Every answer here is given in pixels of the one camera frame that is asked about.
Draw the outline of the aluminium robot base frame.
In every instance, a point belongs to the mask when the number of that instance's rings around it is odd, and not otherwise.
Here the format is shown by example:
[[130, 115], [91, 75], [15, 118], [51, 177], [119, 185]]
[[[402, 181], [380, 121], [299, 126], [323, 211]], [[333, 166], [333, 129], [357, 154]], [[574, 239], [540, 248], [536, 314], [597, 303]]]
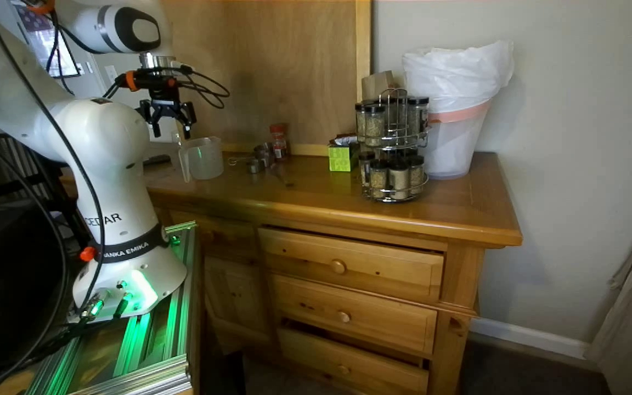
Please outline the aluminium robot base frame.
[[196, 225], [170, 229], [184, 283], [149, 314], [88, 327], [47, 359], [24, 395], [194, 395], [190, 308]]

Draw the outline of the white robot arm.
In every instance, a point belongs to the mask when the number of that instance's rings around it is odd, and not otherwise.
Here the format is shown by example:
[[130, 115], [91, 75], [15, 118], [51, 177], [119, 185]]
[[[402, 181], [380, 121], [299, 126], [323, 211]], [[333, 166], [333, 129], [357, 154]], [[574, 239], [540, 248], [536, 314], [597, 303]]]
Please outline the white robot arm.
[[66, 92], [3, 27], [0, 132], [75, 177], [76, 208], [97, 248], [72, 283], [83, 319], [147, 314], [182, 286], [186, 271], [167, 248], [143, 181], [147, 121], [130, 106]]

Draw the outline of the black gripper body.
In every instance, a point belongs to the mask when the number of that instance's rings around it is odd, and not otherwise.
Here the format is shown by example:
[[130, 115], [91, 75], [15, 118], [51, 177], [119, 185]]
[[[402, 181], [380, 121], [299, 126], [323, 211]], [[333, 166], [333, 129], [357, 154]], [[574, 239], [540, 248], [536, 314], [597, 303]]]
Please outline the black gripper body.
[[147, 123], [159, 118], [161, 126], [162, 118], [174, 118], [182, 129], [184, 116], [196, 116], [194, 106], [181, 99], [182, 84], [178, 69], [141, 69], [137, 71], [137, 89], [149, 92], [138, 106], [138, 115]]

